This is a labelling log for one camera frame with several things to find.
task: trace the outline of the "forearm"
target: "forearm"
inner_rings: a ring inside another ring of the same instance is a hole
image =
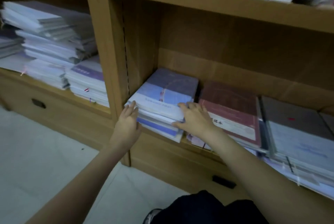
[[[126,153],[110,144],[27,223],[82,223],[108,175]]]
[[[270,223],[333,220],[328,205],[256,158],[222,130],[212,130],[204,140],[221,156]]]

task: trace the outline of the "person's left hand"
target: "person's left hand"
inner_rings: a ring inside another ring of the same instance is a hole
[[[142,126],[137,122],[138,107],[134,109],[135,105],[133,101],[125,106],[110,139],[111,144],[118,144],[125,152],[130,150],[141,133]]]

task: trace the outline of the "maroon book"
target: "maroon book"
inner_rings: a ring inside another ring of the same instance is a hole
[[[261,147],[256,95],[222,83],[204,85],[199,104],[204,105],[214,124],[233,139]]]

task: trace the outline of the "marble floor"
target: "marble floor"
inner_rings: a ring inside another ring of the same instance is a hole
[[[97,153],[26,117],[0,108],[0,223],[25,223]],[[141,224],[151,209],[165,208],[186,194],[118,163],[85,224]]]

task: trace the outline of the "wooden drawer front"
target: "wooden drawer front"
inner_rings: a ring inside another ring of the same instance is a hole
[[[111,119],[8,78],[0,80],[0,97],[11,110],[95,149],[109,141],[114,128]],[[35,105],[32,99],[42,102],[45,108]]]
[[[249,199],[245,189],[227,166],[182,149],[149,134],[142,133],[130,150],[131,166],[189,193],[207,190],[224,205],[237,199]],[[235,182],[234,189],[212,181],[212,176]]]

